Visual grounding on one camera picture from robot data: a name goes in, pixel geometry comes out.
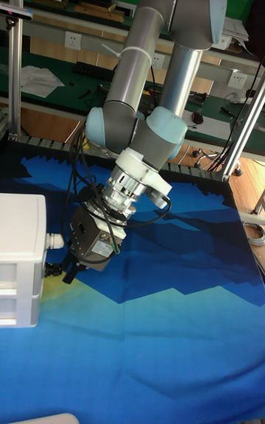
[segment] tabletop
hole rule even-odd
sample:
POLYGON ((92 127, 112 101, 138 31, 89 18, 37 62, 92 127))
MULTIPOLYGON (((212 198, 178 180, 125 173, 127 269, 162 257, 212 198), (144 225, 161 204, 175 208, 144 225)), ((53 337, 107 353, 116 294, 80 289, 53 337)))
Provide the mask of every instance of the tabletop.
MULTIPOLYGON (((97 182, 113 163, 89 157, 97 182)), ((66 154, 8 143, 0 190, 43 194, 60 232, 66 154)), ((238 423, 265 415, 265 291, 230 186, 162 172, 171 211, 127 229, 103 272, 47 279, 36 328, 0 330, 0 424, 238 423)), ((66 220, 77 208, 71 193, 66 220)), ((135 217, 155 217, 143 196, 135 217)), ((62 261, 65 250, 48 261, 62 261)))

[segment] wooden floor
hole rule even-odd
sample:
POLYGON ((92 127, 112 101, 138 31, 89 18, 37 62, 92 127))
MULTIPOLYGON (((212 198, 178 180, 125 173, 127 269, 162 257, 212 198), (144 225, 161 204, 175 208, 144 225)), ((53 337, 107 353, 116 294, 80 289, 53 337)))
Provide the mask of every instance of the wooden floor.
MULTIPOLYGON (((54 139, 55 141, 65 141, 76 127, 78 121, 61 118, 59 116, 51 116, 45 113, 22 109, 21 124, 31 136, 39 138, 54 139)), ((190 147, 187 155, 181 161, 184 166, 193 166, 196 159, 192 157, 192 152, 197 149, 190 147)), ((187 146, 182 146, 179 154, 174 159, 178 163, 186 152, 187 146)), ((243 175, 240 177, 234 174, 230 178, 230 187, 236 201, 238 211, 251 213, 265 189, 265 164, 257 164, 253 160, 241 158, 241 169, 243 175)), ((208 159, 202 160, 202 166, 208 164, 208 159)), ((257 230, 246 228, 247 235, 251 238, 258 237, 257 230)), ((260 258, 265 268, 265 245, 262 247, 254 247, 256 255, 260 258)))
MULTIPOLYGON (((178 162, 183 154, 185 153, 187 147, 182 146, 179 154, 174 159, 174 162, 178 162)), ((193 166, 195 159, 192 157, 192 152, 196 148, 190 147, 187 155, 182 160, 181 164, 184 166, 193 166)), ((202 166, 204 167, 208 164, 208 159, 202 160, 202 166)), ((257 163, 254 160, 240 158, 241 170, 243 175, 237 177, 232 174, 230 177, 230 187, 233 191, 233 196, 236 202, 238 211, 243 213, 252 213, 252 210, 255 208, 260 196, 262 195, 265 189, 265 164, 260 162, 257 163)), ((258 231, 251 227, 245 227, 247 236, 249 238, 258 238, 258 231)), ((264 246, 252 246, 255 254, 258 256, 262 265, 265 269, 265 245, 264 246)))

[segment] light blue joint cap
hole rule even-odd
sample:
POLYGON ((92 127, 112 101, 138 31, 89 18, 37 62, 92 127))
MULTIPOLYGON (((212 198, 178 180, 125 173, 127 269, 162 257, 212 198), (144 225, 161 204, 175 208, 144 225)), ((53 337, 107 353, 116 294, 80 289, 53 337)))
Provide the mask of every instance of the light blue joint cap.
POLYGON ((227 0, 210 0, 210 21, 213 44, 217 44, 221 39, 226 7, 227 0))
POLYGON ((85 123, 85 135, 89 141, 106 146, 104 116, 101 107, 91 108, 85 123))
POLYGON ((172 151, 172 153, 169 156, 169 160, 171 159, 175 159, 177 153, 180 151, 181 146, 183 145, 183 141, 184 141, 184 136, 182 138, 182 141, 176 145, 175 149, 172 151))
POLYGON ((146 124, 157 136, 172 144, 180 143, 188 129, 179 116, 165 107, 156 107, 146 118, 146 124))

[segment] black cable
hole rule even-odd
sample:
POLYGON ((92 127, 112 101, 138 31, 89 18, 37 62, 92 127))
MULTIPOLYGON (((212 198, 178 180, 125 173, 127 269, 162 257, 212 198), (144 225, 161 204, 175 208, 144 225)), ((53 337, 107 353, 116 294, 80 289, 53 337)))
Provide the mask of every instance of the black cable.
MULTIPOLYGON (((70 148, 71 161, 74 164, 76 164, 76 162, 78 160, 78 157, 79 157, 79 153, 80 153, 80 146, 78 147, 78 145, 77 145, 77 152, 76 152, 76 155, 75 155, 75 159, 73 158, 73 155, 74 155, 74 145, 75 145, 75 143, 78 142, 78 139, 80 138, 80 134, 81 134, 80 130, 77 133, 78 133, 78 137, 75 136, 73 138, 73 141, 71 143, 71 148, 70 148)), ((69 246, 69 244, 67 242, 67 239, 66 239, 65 232, 64 232, 64 219, 65 219, 65 215, 66 215, 66 207, 67 207, 69 196, 70 196, 71 183, 72 183, 73 178, 74 178, 74 166, 72 166, 71 176, 70 176, 69 183, 68 183, 68 188, 67 188, 67 192, 66 192, 66 199, 65 199, 65 202, 64 202, 62 216, 61 216, 61 220, 60 220, 60 228, 61 228, 61 233, 62 233, 63 241, 64 241, 64 243, 65 243, 68 251, 82 264, 84 262, 84 258, 79 257, 75 253, 75 251, 70 248, 70 246, 69 246)), ((108 258, 106 258, 106 259, 104 259, 102 261, 88 261, 88 263, 91 264, 91 265, 92 264, 93 265, 94 264, 104 264, 105 262, 109 261, 115 254, 116 254, 115 251, 113 251, 113 253, 108 258)))
MULTIPOLYGON (((255 77, 254 77, 253 82, 252 82, 252 85, 251 85, 251 87, 250 87, 250 93, 251 93, 251 91, 252 91, 252 89, 253 89, 253 87, 254 87, 254 85, 255 85, 255 81, 257 80, 258 73, 259 73, 259 71, 260 71, 260 68, 261 68, 261 66, 262 66, 263 62, 264 62, 264 59, 265 59, 265 55, 264 55, 263 59, 261 60, 261 62, 260 62, 260 63, 259 63, 259 65, 258 65, 258 69, 257 69, 257 71, 256 71, 256 73, 255 73, 255 77)), ((240 109, 240 111, 239 111, 239 113, 238 113, 238 115, 237 115, 237 117, 236 117, 235 121, 233 122, 232 130, 230 131, 230 134, 229 134, 229 136, 228 136, 228 140, 227 140, 227 142, 226 142, 226 144, 225 144, 224 149, 222 150, 222 152, 220 152, 220 154, 219 154, 218 158, 217 158, 217 159, 216 159, 216 160, 215 160, 215 161, 214 161, 214 162, 210 165, 210 167, 209 167, 209 169, 208 169, 208 172, 212 172, 213 170, 217 170, 217 169, 218 169, 218 167, 219 167, 219 165, 221 164, 220 159, 222 158, 222 156, 223 156, 223 154, 224 154, 225 150, 227 149, 227 146, 228 146, 229 141, 230 141, 230 138, 231 138, 231 136, 232 136, 232 134, 233 134, 234 128, 236 127, 236 124, 237 124, 237 122, 238 122, 238 120, 239 120, 239 116, 241 115, 241 113, 242 113, 243 109, 245 108, 245 106, 246 106, 246 104, 247 104, 247 99, 248 99, 248 97, 246 97, 246 99, 245 99, 245 101, 244 101, 244 104, 243 104, 242 108, 240 109)))
POLYGON ((29 136, 29 138, 31 138, 31 135, 27 132, 27 130, 25 130, 25 128, 23 128, 22 124, 21 124, 21 129, 25 133, 26 136, 29 136))
POLYGON ((256 164, 258 164, 259 166, 261 166, 261 167, 265 167, 265 165, 264 164, 261 164, 260 162, 258 162, 257 160, 255 160, 255 159, 253 159, 254 160, 254 162, 256 163, 256 164))
POLYGON ((156 96, 155 96, 155 92, 156 92, 156 90, 155 90, 155 73, 154 73, 154 69, 153 69, 152 66, 151 66, 151 72, 152 72, 152 79, 153 79, 153 84, 154 84, 154 106, 157 107, 158 101, 157 101, 156 96))
POLYGON ((167 203, 168 208, 165 211, 163 211, 163 213, 161 213, 159 216, 157 216, 157 218, 150 219, 149 221, 132 223, 132 224, 129 224, 127 227, 146 226, 146 225, 150 225, 151 223, 155 223, 159 219, 163 218, 171 210, 171 207, 172 207, 172 203, 171 203, 171 201, 170 201, 170 199, 168 197, 163 197, 163 200, 167 203))
POLYGON ((72 141, 72 144, 71 144, 71 147, 70 147, 70 161, 71 161, 71 165, 73 167, 74 173, 77 174, 77 176, 79 176, 79 173, 78 173, 78 171, 76 169, 76 164, 77 164, 77 161, 78 161, 78 157, 80 156, 80 152, 81 152, 82 162, 83 162, 83 165, 85 167, 85 171, 87 172, 87 175, 88 175, 88 179, 89 179, 89 182, 90 182, 90 187, 92 188, 92 190, 93 190, 93 192, 94 192, 94 194, 96 196, 96 200, 98 202, 98 205, 99 205, 99 207, 102 210, 103 216, 105 218, 105 221, 106 221, 107 226, 108 226, 109 231, 110 231, 110 235, 111 235, 111 237, 113 239, 114 250, 118 254, 120 252, 120 249, 119 249, 119 247, 118 247, 118 245, 116 243, 116 238, 114 236, 113 229, 112 229, 112 227, 110 225, 110 221, 109 221, 109 219, 107 217, 107 214, 105 212, 105 208, 104 208, 104 206, 102 204, 101 197, 99 195, 99 192, 97 191, 95 182, 93 181, 93 178, 91 176, 91 173, 90 173, 90 171, 88 169, 88 165, 87 165, 86 160, 85 160, 84 149, 83 149, 82 141, 81 141, 81 136, 82 136, 82 133, 83 133, 84 128, 85 128, 85 124, 83 124, 81 126, 81 128, 79 129, 79 131, 77 132, 77 134, 75 135, 75 137, 74 137, 74 139, 72 141), (73 154, 74 154, 74 147, 75 146, 77 147, 77 156, 74 158, 73 157, 73 154))
POLYGON ((104 216, 104 218, 105 218, 105 221, 106 221, 106 223, 107 223, 107 227, 109 228, 110 235, 111 235, 111 237, 112 237, 113 245, 114 245, 114 248, 115 248, 115 249, 114 249, 114 250, 115 250, 115 253, 116 253, 116 254, 119 254, 120 249, 119 249, 119 247, 118 247, 118 245, 117 245, 116 238, 115 238, 115 236, 114 236, 114 232, 113 232, 113 228, 112 228, 112 226, 111 226, 111 224, 110 224, 110 221, 109 221, 109 219, 108 219, 108 217, 107 217, 106 210, 105 210, 104 205, 103 205, 103 203, 102 203, 102 200, 101 200, 101 197, 100 197, 100 195, 99 195, 99 192, 98 192, 98 190, 97 190, 97 188, 96 188, 96 186, 95 186, 95 184, 94 184, 94 182, 93 182, 93 179, 92 179, 91 173, 90 173, 89 168, 88 168, 88 164, 86 163, 86 160, 85 160, 84 148, 83 148, 82 144, 81 144, 81 159, 82 159, 82 162, 83 162, 83 164, 84 164, 85 171, 86 171, 86 173, 87 173, 87 175, 88 175, 88 180, 89 180, 89 182, 91 183, 91 188, 92 188, 93 192, 95 193, 96 201, 98 202, 98 205, 99 205, 99 207, 100 207, 100 209, 101 209, 101 211, 102 211, 102 213, 103 213, 103 216, 104 216))

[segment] white cable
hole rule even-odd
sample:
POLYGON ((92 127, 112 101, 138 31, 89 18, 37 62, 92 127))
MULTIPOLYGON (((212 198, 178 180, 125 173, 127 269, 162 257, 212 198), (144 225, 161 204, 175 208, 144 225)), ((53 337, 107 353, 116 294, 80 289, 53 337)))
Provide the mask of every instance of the white cable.
POLYGON ((78 121, 76 127, 74 128, 74 130, 70 133, 70 135, 66 138, 65 143, 67 143, 68 139, 70 139, 70 137, 72 136, 72 134, 75 132, 75 130, 77 130, 79 124, 81 123, 81 121, 78 121))
POLYGON ((181 159, 177 162, 177 165, 180 165, 180 163, 183 161, 184 157, 186 156, 186 154, 188 154, 188 150, 190 149, 190 146, 187 147, 186 151, 184 152, 183 156, 181 157, 181 159))
POLYGON ((128 46, 127 48, 123 48, 123 50, 120 53, 117 53, 114 49, 111 49, 106 44, 102 43, 102 46, 104 48, 108 49, 110 52, 112 52, 117 57, 121 57, 122 53, 124 53, 125 51, 129 51, 131 49, 136 50, 136 51, 140 51, 141 53, 144 53, 149 58, 150 65, 152 65, 152 58, 151 58, 150 54, 145 49, 139 48, 138 46, 128 46))
POLYGON ((261 234, 261 237, 258 239, 248 238, 250 244, 252 244, 253 246, 263 246, 265 244, 265 231, 262 228, 262 226, 256 225, 255 223, 247 223, 247 222, 244 222, 243 226, 254 227, 261 234))

